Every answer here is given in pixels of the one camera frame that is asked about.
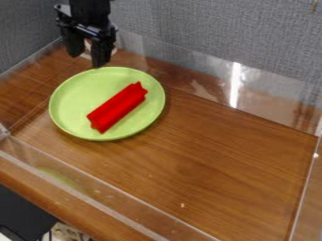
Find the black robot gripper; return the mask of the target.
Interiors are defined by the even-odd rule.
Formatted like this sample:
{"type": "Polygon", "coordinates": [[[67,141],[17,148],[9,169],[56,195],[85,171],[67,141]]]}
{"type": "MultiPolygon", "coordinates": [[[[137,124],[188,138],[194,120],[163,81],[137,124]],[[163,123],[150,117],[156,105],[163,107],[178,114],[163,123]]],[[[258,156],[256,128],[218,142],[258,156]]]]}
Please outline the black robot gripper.
{"type": "Polygon", "coordinates": [[[91,46],[92,65],[100,68],[111,61],[115,49],[116,28],[109,21],[113,0],[68,0],[56,3],[56,24],[71,57],[84,52],[84,37],[93,38],[91,46]]]}

